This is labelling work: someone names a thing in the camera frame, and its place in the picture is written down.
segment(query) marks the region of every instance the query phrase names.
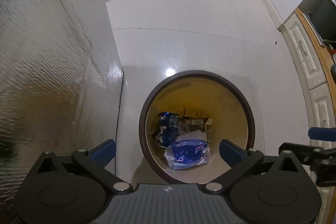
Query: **cabinet handle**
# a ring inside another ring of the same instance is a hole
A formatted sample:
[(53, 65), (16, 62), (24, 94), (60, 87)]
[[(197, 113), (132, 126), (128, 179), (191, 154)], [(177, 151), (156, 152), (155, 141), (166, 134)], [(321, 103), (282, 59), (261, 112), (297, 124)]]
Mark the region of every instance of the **cabinet handle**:
[(322, 128), (325, 128), (325, 127), (326, 127), (326, 122), (327, 122), (326, 119), (324, 119), (324, 120), (322, 121), (322, 124), (321, 124)]
[(300, 46), (301, 46), (301, 49), (302, 49), (302, 51), (303, 51), (303, 53), (307, 56), (308, 55), (308, 53), (306, 53), (305, 52), (305, 50), (303, 49), (303, 46), (302, 46), (302, 41), (301, 40), (299, 40), (299, 42), (300, 42)]

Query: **drawer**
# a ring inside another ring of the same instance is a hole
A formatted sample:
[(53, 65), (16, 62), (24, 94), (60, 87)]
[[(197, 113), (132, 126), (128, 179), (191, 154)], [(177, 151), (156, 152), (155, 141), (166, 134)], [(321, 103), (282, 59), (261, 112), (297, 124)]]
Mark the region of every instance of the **drawer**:
[(296, 14), (285, 23), (285, 28), (301, 62), (308, 88), (312, 90), (325, 83), (326, 77), (315, 48)]
[[(331, 101), (329, 87), (327, 83), (310, 91), (310, 98), (316, 127), (335, 127), (334, 108)], [(324, 149), (335, 148), (335, 142), (310, 140), (310, 145), (320, 146)], [(311, 172), (311, 179), (315, 182), (316, 175)], [(321, 195), (321, 210), (316, 218), (315, 224), (326, 224), (335, 187), (317, 187)]]
[(334, 108), (327, 83), (310, 91), (316, 127), (335, 127)]

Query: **wooden countertop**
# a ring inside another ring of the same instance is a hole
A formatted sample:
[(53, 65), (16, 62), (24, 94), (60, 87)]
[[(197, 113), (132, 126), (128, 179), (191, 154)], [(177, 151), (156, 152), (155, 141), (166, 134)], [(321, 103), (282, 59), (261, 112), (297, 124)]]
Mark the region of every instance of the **wooden countertop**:
[(319, 44), (319, 40), (316, 37), (315, 32), (312, 30), (310, 24), (307, 22), (307, 20), (303, 16), (303, 13), (299, 10), (299, 8), (295, 9), (295, 13), (298, 16), (299, 20), (301, 21), (302, 25), (304, 26), (310, 40), (312, 41), (314, 48), (317, 52), (317, 55), (320, 59), (320, 62), (322, 64), (325, 78), (327, 79), (327, 83), (330, 90), (331, 100), (334, 107), (334, 115), (336, 116), (336, 83), (333, 77), (331, 76), (330, 72), (331, 66), (334, 64), (334, 60), (332, 59), (328, 50)]

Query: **brown rim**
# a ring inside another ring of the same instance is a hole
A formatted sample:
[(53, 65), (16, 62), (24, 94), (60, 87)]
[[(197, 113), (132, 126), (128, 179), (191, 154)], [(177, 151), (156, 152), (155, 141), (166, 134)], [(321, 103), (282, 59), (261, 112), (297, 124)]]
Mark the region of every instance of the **brown rim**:
[(168, 175), (166, 172), (164, 172), (160, 166), (156, 163), (154, 158), (152, 157), (151, 152), (149, 151), (147, 141), (146, 141), (146, 118), (148, 110), (155, 99), (155, 97), (161, 92), (164, 88), (169, 86), (171, 83), (185, 79), (185, 78), (195, 78), (195, 77), (202, 77), (209, 80), (213, 80), (221, 85), (223, 85), (225, 88), (230, 90), (232, 94), (238, 99), (241, 106), (243, 107), (243, 110), (246, 115), (247, 124), (248, 124), (248, 137), (247, 137), (247, 144), (246, 148), (253, 148), (254, 145), (254, 139), (255, 139), (255, 125), (254, 125), (254, 118), (252, 114), (252, 110), (250, 108), (250, 105), (248, 104), (246, 98), (244, 95), (240, 92), (238, 88), (236, 88), (235, 85), (233, 85), (230, 81), (226, 80), (222, 76), (219, 76), (217, 74), (214, 74), (212, 72), (203, 71), (203, 70), (187, 70), (183, 72), (179, 72), (171, 77), (166, 78), (161, 83), (159, 83), (153, 91), (149, 94), (147, 97), (147, 100), (145, 101), (140, 115), (139, 120), (139, 138), (140, 138), (140, 144), (142, 153), (144, 154), (146, 160), (148, 161), (150, 167), (157, 173), (161, 178), (163, 178), (168, 183), (183, 183), (180, 180), (177, 180), (170, 175)]

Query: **baseboard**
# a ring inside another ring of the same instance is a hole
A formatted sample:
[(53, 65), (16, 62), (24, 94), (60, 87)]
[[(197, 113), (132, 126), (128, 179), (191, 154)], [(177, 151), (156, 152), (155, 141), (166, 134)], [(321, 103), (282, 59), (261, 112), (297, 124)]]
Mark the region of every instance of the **baseboard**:
[(271, 16), (271, 19), (274, 22), (275, 27), (278, 30), (281, 30), (283, 28), (283, 20), (281, 19), (278, 11), (276, 10), (276, 8), (274, 7), (273, 3), (271, 2), (271, 0), (261, 0), (263, 2), (263, 4), (265, 5), (269, 15)]

